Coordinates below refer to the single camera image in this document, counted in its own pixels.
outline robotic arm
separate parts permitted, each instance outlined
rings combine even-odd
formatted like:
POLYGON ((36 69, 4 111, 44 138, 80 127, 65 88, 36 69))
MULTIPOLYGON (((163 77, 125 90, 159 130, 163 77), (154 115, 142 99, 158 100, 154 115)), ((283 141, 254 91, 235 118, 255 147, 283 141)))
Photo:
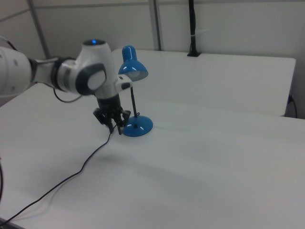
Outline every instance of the robotic arm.
POLYGON ((128 122, 131 112, 122 109, 119 92, 132 87, 132 81, 115 73, 111 50, 104 41, 85 41, 76 60, 32 60, 21 52, 0 47, 0 97, 18 95, 32 82, 74 94, 94 95, 99 108, 93 114, 111 133, 112 120, 119 134, 128 122))

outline desk lamp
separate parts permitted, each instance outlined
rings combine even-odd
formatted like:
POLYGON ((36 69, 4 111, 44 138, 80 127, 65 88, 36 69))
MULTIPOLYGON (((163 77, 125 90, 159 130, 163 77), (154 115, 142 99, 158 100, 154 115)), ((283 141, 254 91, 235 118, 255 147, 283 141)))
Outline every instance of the desk lamp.
MULTIPOLYGON (((148 76, 147 69, 137 60, 137 54, 133 46, 125 46, 122 49, 122 55, 124 63, 120 67, 119 74, 127 75, 133 82, 148 76)), ((150 118, 137 113, 132 87, 130 91, 134 117, 129 118, 123 134, 129 137, 138 137, 148 133, 153 127, 153 122, 150 118)))

